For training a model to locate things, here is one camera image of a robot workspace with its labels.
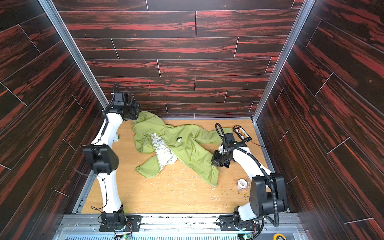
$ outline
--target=yellow object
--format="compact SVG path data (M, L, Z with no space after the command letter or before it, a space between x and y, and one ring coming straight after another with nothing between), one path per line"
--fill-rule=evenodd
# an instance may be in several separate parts
M277 233L277 234L273 235L273 240L287 240L287 239L283 234Z

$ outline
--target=tape roll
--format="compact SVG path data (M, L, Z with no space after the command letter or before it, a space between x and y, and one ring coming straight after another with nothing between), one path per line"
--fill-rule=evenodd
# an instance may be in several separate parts
M281 233L277 233L273 235L273 240L286 240L286 237Z
M237 181L237 186L241 189L244 189L248 186L248 183L244 179L239 179L239 181Z

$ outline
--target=hood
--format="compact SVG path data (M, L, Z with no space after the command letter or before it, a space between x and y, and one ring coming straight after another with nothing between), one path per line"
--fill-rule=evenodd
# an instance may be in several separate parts
M133 131L139 135L146 135L150 133L163 135L166 125L163 120L155 114L142 111L139 113L137 120L133 121L132 127Z

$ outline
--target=wooden floor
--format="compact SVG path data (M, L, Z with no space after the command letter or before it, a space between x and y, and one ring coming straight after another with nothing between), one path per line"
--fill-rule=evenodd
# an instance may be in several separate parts
M238 120L165 120L166 124L174 126L196 124L207 130L214 130L215 123L222 127L232 128L241 125L258 143L255 130L250 119ZM210 186L192 169L183 165L179 160L167 165L161 173L146 179L135 171L136 166L143 164L152 154L138 153L133 137L132 121L123 122L118 129L120 140L113 144L113 150L119 156L117 169L117 186L120 200L126 213L230 213L237 206L249 200L250 186L239 190L237 181L240 178L249 182L244 170L237 162L231 162L229 169L219 168L218 186ZM202 144L210 152L218 145ZM249 142L252 154L266 166L261 147ZM101 190L96 180L89 193L82 213L98 213L90 207L103 206Z

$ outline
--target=red wire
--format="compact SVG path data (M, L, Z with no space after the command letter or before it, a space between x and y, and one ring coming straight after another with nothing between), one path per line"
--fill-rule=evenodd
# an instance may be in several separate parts
M260 147L264 147L264 146L261 146L261 145L255 143L255 142L253 142L253 144L256 144L257 146L260 146Z
M253 235L255 235L255 233L256 233L256 225L253 224L253 223L252 223L252 225L253 225L253 227L254 227L254 228L253 228Z
M129 227L130 229L131 229L131 236L130 236L130 238L129 239L132 239L132 231L133 231L133 226L132 226L132 223L130 223L130 222L128 222L131 226Z

